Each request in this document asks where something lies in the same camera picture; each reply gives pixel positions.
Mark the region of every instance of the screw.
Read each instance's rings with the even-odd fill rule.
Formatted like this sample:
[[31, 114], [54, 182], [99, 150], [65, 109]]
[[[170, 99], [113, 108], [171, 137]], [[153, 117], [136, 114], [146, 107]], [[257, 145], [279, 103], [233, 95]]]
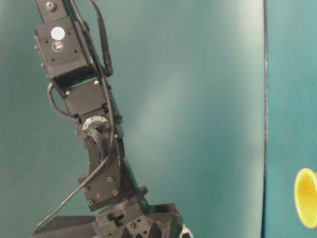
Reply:
[[118, 193], [119, 193], [119, 191], [118, 191], [117, 189], [114, 189], [114, 190], [112, 191], [112, 193], [113, 193], [114, 196], [117, 196]]
[[130, 227], [131, 227], [131, 228], [136, 228], [136, 226], [137, 226], [137, 225], [136, 225], [134, 222], [132, 222], [132, 223], [130, 224]]
[[56, 3], [55, 2], [52, 2], [52, 1], [48, 1], [47, 3], [46, 3], [46, 8], [47, 8], [47, 10], [49, 10], [50, 12], [52, 12], [52, 11], [55, 11], [56, 10]]

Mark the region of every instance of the bolt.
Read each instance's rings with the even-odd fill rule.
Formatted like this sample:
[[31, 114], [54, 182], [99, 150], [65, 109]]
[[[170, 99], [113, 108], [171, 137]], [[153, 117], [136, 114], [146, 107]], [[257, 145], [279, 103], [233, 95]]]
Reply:
[[88, 200], [88, 205], [91, 207], [94, 204], [92, 200]]
[[117, 189], [114, 189], [114, 190], [112, 191], [112, 193], [113, 193], [114, 196], [117, 196], [118, 193], [119, 193], [119, 191], [118, 191]]
[[55, 11], [55, 10], [56, 10], [56, 7], [57, 7], [57, 5], [56, 5], [55, 2], [48, 1], [48, 2], [46, 3], [46, 8], [47, 8], [47, 10], [49, 10], [50, 12]]
[[131, 222], [131, 224], [130, 224], [130, 227], [131, 227], [131, 228], [136, 228], [136, 226], [137, 226], [137, 225], [136, 225], [134, 222]]

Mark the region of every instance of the white circular marker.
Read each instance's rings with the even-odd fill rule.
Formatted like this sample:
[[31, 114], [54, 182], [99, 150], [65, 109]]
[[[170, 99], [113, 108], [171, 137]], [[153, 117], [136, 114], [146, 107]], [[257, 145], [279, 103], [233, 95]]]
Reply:
[[65, 31], [59, 26], [54, 27], [51, 31], [51, 36], [54, 40], [60, 41], [65, 37]]

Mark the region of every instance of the black cable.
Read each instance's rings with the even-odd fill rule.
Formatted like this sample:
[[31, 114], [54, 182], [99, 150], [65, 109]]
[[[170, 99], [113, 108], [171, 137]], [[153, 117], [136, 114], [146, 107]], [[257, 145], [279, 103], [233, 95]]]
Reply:
[[[109, 112], [109, 121], [110, 121], [110, 127], [111, 127], [111, 133], [110, 133], [110, 141], [109, 141], [109, 145], [108, 145], [108, 154], [105, 157], [105, 159], [101, 158], [101, 163], [98, 165], [97, 168], [94, 169], [94, 171], [92, 171], [92, 173], [90, 175], [88, 175], [86, 177], [86, 179], [73, 191], [71, 192], [63, 201], [62, 203], [54, 210], [52, 211], [50, 214], [48, 214], [47, 216], [44, 217], [44, 219], [42, 221], [40, 221], [36, 227], [33, 230], [33, 233], [35, 231], [37, 231], [46, 221], [48, 221], [52, 216], [54, 216], [63, 206], [66, 205], [66, 203], [76, 194], [78, 193], [78, 191], [80, 191], [103, 167], [104, 165], [106, 165], [110, 155], [111, 155], [111, 149], [112, 149], [112, 145], [113, 145], [113, 141], [114, 141], [114, 117], [113, 117], [113, 109], [112, 109], [112, 103], [111, 103], [111, 99], [110, 99], [110, 94], [109, 94], [109, 89], [108, 89], [108, 84], [104, 75], [104, 71], [103, 68], [100, 64], [96, 49], [94, 47], [92, 38], [88, 32], [88, 29], [78, 11], [78, 8], [74, 2], [74, 0], [70, 0], [70, 3], [72, 5], [72, 7], [74, 8], [75, 14], [77, 16], [78, 21], [80, 22], [83, 30], [86, 32], [88, 40], [90, 42], [93, 54], [95, 56], [96, 62], [97, 62], [97, 66], [101, 75], [101, 80], [102, 80], [102, 84], [103, 84], [103, 89], [105, 92], [105, 97], [106, 97], [106, 101], [107, 101], [107, 107], [108, 107], [108, 112]], [[57, 107], [54, 107], [54, 109], [59, 113], [63, 113], [61, 110], [59, 110]]]
[[96, 16], [97, 16], [100, 41], [101, 41], [101, 48], [102, 48], [102, 52], [103, 52], [103, 58], [104, 58], [104, 64], [105, 64], [105, 70], [106, 70], [106, 76], [110, 77], [113, 74], [113, 69], [112, 69], [111, 56], [110, 56], [110, 52], [109, 52], [109, 44], [108, 44], [108, 38], [107, 38], [104, 19], [103, 19], [103, 16], [102, 16], [98, 6], [95, 4], [95, 2], [93, 0], [89, 0], [89, 2], [93, 6], [95, 13], [96, 13]]
[[69, 115], [67, 114], [66, 112], [63, 112], [62, 110], [60, 110], [57, 106], [56, 106], [56, 103], [55, 103], [55, 100], [53, 98], [53, 95], [52, 95], [52, 90], [54, 89], [54, 85], [53, 83], [50, 83], [48, 85], [48, 100], [50, 102], [50, 105], [52, 106], [53, 110], [61, 117], [67, 119], [67, 120], [70, 120], [74, 123], [76, 123], [77, 121], [77, 118], [72, 116], [72, 115]]

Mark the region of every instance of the teal wall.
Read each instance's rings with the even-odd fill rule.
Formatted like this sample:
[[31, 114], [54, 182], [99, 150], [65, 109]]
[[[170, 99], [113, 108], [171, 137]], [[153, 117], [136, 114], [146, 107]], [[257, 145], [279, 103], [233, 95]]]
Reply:
[[265, 237], [313, 238], [299, 221], [294, 180], [317, 170], [317, 4], [268, 0], [268, 154]]
[[[98, 41], [93, 11], [77, 2]], [[175, 202], [197, 238], [259, 238], [262, 0], [97, 2], [127, 158], [149, 201]], [[0, 231], [8, 238], [27, 237], [88, 169], [74, 125], [47, 102], [32, 39], [40, 25], [32, 0], [0, 0]], [[89, 214], [86, 202], [78, 194], [60, 215]]]

